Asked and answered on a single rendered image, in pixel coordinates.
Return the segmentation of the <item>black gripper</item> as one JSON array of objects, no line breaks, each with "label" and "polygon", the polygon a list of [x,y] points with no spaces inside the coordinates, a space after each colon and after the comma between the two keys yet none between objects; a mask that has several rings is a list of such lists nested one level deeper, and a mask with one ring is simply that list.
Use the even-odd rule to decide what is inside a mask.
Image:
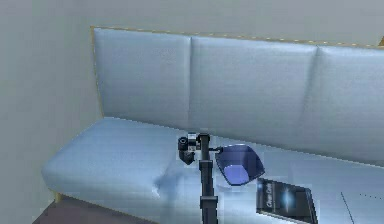
[{"label": "black gripper", "polygon": [[[187,137],[180,137],[178,139],[178,152],[179,152],[179,158],[186,164],[190,165],[195,161],[195,153],[193,151],[190,151],[188,149],[188,138]],[[216,147],[216,148],[209,148],[209,151],[214,152],[222,152],[223,147]]]}]

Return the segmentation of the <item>dark blue square bowl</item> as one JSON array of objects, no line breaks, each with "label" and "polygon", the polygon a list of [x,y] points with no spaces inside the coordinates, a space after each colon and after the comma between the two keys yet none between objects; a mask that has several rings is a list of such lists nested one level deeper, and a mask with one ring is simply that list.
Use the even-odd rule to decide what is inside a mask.
[{"label": "dark blue square bowl", "polygon": [[216,164],[230,186],[242,186],[265,173],[258,154],[248,145],[224,146],[215,155]]}]

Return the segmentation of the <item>pale blue padded sofa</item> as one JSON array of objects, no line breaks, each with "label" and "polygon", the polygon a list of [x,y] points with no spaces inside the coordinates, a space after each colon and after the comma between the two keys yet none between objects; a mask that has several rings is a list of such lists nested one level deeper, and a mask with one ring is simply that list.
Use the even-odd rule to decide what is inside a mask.
[{"label": "pale blue padded sofa", "polygon": [[[96,27],[102,118],[42,169],[57,197],[154,224],[203,224],[198,161],[177,142],[250,146],[265,177],[311,190],[318,224],[384,224],[384,49]],[[213,168],[218,224],[256,212],[257,179]]]}]

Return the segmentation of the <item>black book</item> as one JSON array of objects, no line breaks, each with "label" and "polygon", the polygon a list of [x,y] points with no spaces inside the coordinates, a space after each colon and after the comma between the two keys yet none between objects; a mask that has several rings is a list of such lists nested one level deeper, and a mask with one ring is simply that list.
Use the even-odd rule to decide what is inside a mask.
[{"label": "black book", "polygon": [[256,212],[296,224],[318,224],[309,188],[259,178]]}]

